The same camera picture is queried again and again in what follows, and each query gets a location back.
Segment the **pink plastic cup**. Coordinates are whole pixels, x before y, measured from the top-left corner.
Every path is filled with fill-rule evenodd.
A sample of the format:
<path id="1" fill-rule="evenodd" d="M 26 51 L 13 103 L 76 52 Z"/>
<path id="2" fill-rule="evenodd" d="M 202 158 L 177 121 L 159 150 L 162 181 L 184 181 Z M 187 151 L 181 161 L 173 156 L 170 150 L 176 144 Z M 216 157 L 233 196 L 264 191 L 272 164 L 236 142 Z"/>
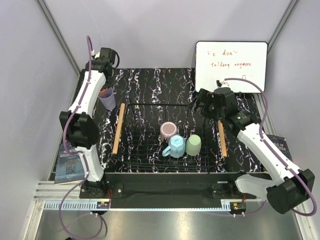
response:
<path id="1" fill-rule="evenodd" d="M 113 88 L 109 87 L 109 88 L 102 88 L 99 91 L 98 97 L 102 98 L 102 99 L 105 99 L 105 98 L 109 98 L 112 95 L 113 95 Z"/>

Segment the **lavender plastic cup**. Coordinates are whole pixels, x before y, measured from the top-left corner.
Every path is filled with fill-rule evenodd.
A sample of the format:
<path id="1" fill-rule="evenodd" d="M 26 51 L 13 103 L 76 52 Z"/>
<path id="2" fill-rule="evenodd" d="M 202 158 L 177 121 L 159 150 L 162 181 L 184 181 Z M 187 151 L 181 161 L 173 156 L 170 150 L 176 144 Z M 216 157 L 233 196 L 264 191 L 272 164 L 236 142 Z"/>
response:
<path id="1" fill-rule="evenodd" d="M 104 107 L 109 111 L 113 110 L 116 107 L 116 100 L 115 100 L 115 96 L 114 96 L 114 90 L 113 90 L 113 94 L 110 97 L 108 97 L 108 98 L 99 98 L 99 100 L 104 105 Z"/>

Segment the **green plastic cup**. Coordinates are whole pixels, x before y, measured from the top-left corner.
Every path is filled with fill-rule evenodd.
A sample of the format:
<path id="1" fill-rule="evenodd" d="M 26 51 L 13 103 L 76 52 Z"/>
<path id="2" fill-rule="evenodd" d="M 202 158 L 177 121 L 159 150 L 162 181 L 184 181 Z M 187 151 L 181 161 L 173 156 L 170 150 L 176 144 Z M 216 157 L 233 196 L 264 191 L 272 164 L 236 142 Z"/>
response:
<path id="1" fill-rule="evenodd" d="M 202 146 L 201 138 L 198 135 L 193 134 L 186 141 L 185 152 L 189 156 L 196 156 L 200 153 L 201 146 Z"/>

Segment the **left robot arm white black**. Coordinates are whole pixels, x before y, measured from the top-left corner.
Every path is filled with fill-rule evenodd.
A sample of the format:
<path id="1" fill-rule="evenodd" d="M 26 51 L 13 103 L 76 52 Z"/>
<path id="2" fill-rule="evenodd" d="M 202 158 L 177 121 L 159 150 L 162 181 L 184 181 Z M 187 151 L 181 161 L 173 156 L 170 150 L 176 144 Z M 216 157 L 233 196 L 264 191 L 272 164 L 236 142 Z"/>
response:
<path id="1" fill-rule="evenodd" d="M 97 198 L 108 193 L 108 186 L 97 152 L 99 128 L 92 116 L 96 100 L 108 111 L 116 107 L 112 77 L 119 63 L 118 53 L 111 48 L 102 47 L 97 54 L 91 50 L 80 91 L 69 110 L 59 115 L 63 141 L 75 149 L 84 169 L 81 189 Z"/>

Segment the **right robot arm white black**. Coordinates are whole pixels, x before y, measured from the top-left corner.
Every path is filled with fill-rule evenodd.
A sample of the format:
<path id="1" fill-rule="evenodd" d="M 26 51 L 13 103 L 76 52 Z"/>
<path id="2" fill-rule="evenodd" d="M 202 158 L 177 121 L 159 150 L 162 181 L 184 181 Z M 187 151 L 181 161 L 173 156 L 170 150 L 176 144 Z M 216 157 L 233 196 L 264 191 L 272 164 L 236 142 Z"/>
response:
<path id="1" fill-rule="evenodd" d="M 312 194 L 313 172 L 310 169 L 301 170 L 273 144 L 254 114 L 238 108 L 236 95 L 230 88 L 220 87 L 214 92 L 200 89 L 190 104 L 192 111 L 198 108 L 204 118 L 220 121 L 225 130 L 248 147 L 271 178 L 267 180 L 241 173 L 227 185 L 230 197 L 236 199 L 243 194 L 259 197 L 280 214 L 294 211 L 298 205 L 311 200 L 313 209 L 304 216 L 316 214 L 318 206 Z"/>

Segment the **mauve ceramic mug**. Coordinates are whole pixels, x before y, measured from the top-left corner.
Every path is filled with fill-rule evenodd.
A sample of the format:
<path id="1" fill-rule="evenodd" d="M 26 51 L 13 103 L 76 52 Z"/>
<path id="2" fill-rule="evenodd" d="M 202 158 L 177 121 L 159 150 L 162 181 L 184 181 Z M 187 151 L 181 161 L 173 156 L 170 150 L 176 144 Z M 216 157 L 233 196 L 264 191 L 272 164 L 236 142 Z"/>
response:
<path id="1" fill-rule="evenodd" d="M 170 138 L 176 135 L 178 127 L 175 123 L 166 121 L 160 126 L 160 139 L 162 142 L 169 142 Z"/>

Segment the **light blue ceramic mug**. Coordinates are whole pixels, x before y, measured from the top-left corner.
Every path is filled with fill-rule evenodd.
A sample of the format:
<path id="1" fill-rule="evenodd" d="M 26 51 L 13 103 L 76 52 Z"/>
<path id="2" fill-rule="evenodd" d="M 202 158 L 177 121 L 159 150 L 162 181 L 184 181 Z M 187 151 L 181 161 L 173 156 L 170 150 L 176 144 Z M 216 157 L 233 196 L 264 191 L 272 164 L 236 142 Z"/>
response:
<path id="1" fill-rule="evenodd" d="M 180 158 L 184 155 L 186 149 L 185 139 L 176 134 L 172 136 L 168 142 L 168 146 L 162 151 L 162 156 L 171 156 L 173 158 Z"/>

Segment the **black marble pattern mat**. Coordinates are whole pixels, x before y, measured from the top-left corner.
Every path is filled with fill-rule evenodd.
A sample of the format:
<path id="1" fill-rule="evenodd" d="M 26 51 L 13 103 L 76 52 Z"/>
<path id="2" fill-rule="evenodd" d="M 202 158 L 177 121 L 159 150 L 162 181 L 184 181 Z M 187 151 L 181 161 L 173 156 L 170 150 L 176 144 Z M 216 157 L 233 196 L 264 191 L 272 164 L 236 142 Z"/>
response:
<path id="1" fill-rule="evenodd" d="M 131 68 L 117 69 L 114 97 L 117 105 L 128 104 L 174 104 L 188 105 L 196 95 L 195 71 L 192 68 Z M 92 119 L 98 126 L 97 154 L 106 173 L 112 154 L 120 109 L 106 110 L 97 99 Z M 227 157 L 224 172 L 261 172 L 263 165 L 254 154 L 231 134 L 225 133 Z"/>

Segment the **Tale of Two Cities book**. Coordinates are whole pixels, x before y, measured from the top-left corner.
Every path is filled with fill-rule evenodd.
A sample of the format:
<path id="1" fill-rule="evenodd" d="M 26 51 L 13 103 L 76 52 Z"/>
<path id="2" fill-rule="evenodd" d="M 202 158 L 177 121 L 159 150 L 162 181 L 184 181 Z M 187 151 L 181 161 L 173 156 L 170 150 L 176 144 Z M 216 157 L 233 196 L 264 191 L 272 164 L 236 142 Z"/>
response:
<path id="1" fill-rule="evenodd" d="M 273 142 L 273 144 L 285 155 L 287 159 L 293 161 L 288 144 L 284 137 L 271 134 L 268 134 L 267 136 Z"/>

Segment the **Nineteen Eighty-Four book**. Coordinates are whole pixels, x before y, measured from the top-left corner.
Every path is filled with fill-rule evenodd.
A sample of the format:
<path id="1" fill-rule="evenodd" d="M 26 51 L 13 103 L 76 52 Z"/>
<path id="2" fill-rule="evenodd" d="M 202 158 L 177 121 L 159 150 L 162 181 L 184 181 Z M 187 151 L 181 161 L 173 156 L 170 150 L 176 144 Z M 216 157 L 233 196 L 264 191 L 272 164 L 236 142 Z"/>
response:
<path id="1" fill-rule="evenodd" d="M 82 181 L 85 178 L 85 171 L 80 156 L 75 153 L 75 148 L 72 147 L 69 142 L 66 143 L 66 146 L 68 152 L 65 150 L 64 144 L 62 143 L 57 155 L 57 165 L 54 177 L 55 185 Z"/>

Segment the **white whiteboard black frame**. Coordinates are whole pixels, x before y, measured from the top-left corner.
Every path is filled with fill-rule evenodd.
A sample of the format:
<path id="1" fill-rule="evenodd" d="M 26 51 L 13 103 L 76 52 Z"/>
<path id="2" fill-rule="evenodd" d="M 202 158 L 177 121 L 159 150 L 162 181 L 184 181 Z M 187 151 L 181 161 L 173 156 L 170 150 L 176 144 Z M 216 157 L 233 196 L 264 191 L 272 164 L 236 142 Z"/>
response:
<path id="1" fill-rule="evenodd" d="M 248 80 L 266 86 L 268 44 L 264 41 L 198 41 L 195 45 L 195 91 L 213 92 L 217 80 Z"/>

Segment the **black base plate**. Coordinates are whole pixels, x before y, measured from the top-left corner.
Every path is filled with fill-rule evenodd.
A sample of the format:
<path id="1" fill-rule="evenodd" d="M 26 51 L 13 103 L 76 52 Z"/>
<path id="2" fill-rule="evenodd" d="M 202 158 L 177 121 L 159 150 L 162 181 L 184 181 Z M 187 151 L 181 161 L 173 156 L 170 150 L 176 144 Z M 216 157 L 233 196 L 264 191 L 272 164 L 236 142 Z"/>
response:
<path id="1" fill-rule="evenodd" d="M 220 207 L 213 185 L 240 173 L 106 173 L 111 209 L 206 209 Z"/>

